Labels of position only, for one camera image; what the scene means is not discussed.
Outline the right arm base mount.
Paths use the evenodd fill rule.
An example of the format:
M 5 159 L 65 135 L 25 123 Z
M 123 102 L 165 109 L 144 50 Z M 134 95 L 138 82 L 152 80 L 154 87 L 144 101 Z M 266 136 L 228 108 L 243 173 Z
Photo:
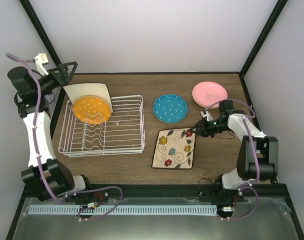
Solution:
M 218 189 L 213 185 L 200 185 L 197 188 L 199 199 L 202 202 L 211 202 L 212 204 L 232 203 L 237 198 L 237 190 Z

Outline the orange dotted scalloped plate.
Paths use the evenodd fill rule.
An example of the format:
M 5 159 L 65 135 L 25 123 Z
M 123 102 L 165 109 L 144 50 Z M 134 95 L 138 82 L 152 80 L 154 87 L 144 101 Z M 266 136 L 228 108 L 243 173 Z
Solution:
M 72 111 L 81 122 L 90 125 L 102 124 L 111 117 L 111 110 L 107 103 L 103 99 L 91 95 L 76 100 Z

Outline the pink round plate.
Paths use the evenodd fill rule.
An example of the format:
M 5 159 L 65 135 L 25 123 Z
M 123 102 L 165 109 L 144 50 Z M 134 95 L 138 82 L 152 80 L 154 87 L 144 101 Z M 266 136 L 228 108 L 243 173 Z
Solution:
M 192 90 L 192 97 L 205 96 L 207 98 L 215 98 L 218 101 L 223 101 L 228 98 L 226 89 L 218 83 L 211 81 L 203 81 L 196 84 Z

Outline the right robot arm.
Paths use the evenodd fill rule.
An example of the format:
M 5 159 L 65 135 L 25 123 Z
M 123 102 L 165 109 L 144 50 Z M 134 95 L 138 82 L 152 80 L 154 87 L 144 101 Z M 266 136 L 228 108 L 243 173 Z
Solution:
M 253 109 L 248 115 L 243 110 L 235 109 L 234 102 L 234 99 L 218 101 L 217 119 L 212 118 L 208 107 L 202 109 L 202 118 L 189 129 L 191 133 L 204 138 L 233 132 L 241 142 L 236 168 L 215 180 L 213 195 L 221 202 L 254 183 L 274 181 L 278 175 L 278 139 L 266 135 L 251 122 L 256 117 Z

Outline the teal dotted plate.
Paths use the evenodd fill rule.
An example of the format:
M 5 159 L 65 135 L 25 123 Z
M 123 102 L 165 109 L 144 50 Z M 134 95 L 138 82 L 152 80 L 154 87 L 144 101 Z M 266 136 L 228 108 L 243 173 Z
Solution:
M 178 95 L 164 94 L 155 99 L 153 114 L 167 124 L 178 123 L 184 119 L 188 112 L 187 103 Z

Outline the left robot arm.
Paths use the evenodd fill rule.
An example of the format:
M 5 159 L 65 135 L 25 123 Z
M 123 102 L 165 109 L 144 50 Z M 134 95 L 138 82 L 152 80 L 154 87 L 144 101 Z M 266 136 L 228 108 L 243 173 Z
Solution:
M 52 146 L 51 117 L 46 95 L 57 87 L 66 86 L 72 80 L 76 68 L 75 61 L 58 64 L 41 78 L 35 76 L 34 70 L 23 66 L 7 73 L 17 91 L 14 102 L 28 133 L 29 162 L 28 168 L 21 172 L 21 178 L 40 201 L 66 192 L 76 193 L 83 202 L 90 201 L 94 196 L 88 178 L 84 175 L 73 176 L 56 158 Z

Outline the square floral plate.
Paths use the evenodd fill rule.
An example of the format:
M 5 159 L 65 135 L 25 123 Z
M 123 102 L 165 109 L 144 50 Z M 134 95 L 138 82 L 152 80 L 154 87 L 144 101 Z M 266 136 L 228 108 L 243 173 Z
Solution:
M 196 135 L 188 128 L 165 129 L 158 133 L 152 168 L 189 170 L 193 166 Z

